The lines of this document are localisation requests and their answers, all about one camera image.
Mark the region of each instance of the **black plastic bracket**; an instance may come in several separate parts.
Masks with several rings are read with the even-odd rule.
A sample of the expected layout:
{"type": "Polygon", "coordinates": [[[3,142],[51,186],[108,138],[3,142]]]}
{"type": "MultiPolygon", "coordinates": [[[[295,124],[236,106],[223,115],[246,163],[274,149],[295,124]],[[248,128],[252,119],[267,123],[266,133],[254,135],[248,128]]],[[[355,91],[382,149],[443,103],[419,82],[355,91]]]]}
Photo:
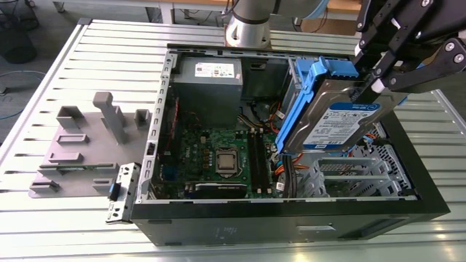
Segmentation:
{"type": "Polygon", "coordinates": [[[462,39],[450,38],[439,48],[433,62],[407,73],[391,72],[383,77],[389,90],[423,93],[441,86],[463,87],[466,82],[466,45],[462,39]]]}

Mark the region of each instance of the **slotted metal surface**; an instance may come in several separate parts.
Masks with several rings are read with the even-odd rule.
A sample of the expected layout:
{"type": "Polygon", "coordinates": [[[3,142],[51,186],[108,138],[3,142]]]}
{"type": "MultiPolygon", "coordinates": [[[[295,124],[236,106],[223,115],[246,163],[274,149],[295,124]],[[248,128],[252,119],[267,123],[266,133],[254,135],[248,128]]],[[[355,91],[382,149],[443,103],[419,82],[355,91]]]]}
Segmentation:
{"type": "MultiPolygon", "coordinates": [[[[223,45],[223,31],[99,20],[76,27],[0,148],[0,259],[393,262],[395,255],[401,261],[466,260],[466,140],[430,93],[410,95],[397,115],[451,213],[369,241],[156,248],[135,225],[104,225],[106,198],[31,199],[27,190],[60,106],[97,111],[93,92],[106,90],[123,112],[152,110],[167,43],[223,45]]],[[[276,50],[353,53],[357,39],[272,32],[271,43],[276,50]]]]}

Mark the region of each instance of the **wastebasket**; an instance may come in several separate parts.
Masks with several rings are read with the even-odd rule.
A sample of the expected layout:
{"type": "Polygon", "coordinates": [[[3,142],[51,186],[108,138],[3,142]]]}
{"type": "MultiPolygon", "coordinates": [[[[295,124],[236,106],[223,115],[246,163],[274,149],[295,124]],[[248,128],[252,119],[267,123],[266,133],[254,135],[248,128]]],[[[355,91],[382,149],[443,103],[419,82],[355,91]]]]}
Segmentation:
{"type": "Polygon", "coordinates": [[[39,26],[39,19],[29,0],[0,0],[0,14],[13,15],[24,30],[39,26]]]}
{"type": "Polygon", "coordinates": [[[12,64],[29,62],[37,55],[31,39],[13,15],[0,14],[0,56],[12,64]]]}

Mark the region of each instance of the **metal bracket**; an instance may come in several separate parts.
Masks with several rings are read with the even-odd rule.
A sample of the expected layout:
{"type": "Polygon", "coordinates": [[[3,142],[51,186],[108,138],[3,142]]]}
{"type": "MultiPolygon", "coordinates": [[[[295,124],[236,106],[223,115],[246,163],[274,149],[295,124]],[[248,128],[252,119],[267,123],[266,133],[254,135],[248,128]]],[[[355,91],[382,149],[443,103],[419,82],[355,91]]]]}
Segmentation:
{"type": "Polygon", "coordinates": [[[107,224],[132,224],[131,211],[136,196],[140,164],[122,165],[116,181],[110,187],[107,224]]]}

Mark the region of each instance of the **gray fixture plate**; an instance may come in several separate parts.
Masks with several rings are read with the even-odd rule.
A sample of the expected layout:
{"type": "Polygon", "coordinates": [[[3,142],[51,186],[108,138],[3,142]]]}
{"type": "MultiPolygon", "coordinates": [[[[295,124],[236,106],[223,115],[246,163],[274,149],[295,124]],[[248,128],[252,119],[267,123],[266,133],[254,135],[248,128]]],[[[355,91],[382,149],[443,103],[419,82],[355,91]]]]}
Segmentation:
{"type": "MultiPolygon", "coordinates": [[[[51,154],[80,153],[83,161],[65,162],[61,164],[96,165],[99,163],[116,163],[119,166],[127,163],[140,163],[143,160],[143,148],[146,147],[148,127],[138,129],[134,119],[134,113],[123,113],[124,132],[127,133],[127,143],[119,145],[111,131],[103,124],[101,113],[83,113],[84,118],[76,118],[79,133],[89,138],[88,143],[59,144],[57,138],[61,135],[69,135],[69,132],[60,126],[51,142],[49,150],[44,157],[43,164],[49,162],[51,154]]],[[[108,195],[110,185],[118,175],[116,170],[106,172],[96,170],[69,171],[60,174],[44,176],[37,172],[33,183],[41,183],[52,180],[59,185],[59,190],[53,192],[36,193],[29,191],[32,198],[63,198],[63,197],[93,197],[108,195]],[[100,179],[103,184],[95,184],[95,179],[100,179]]]]}

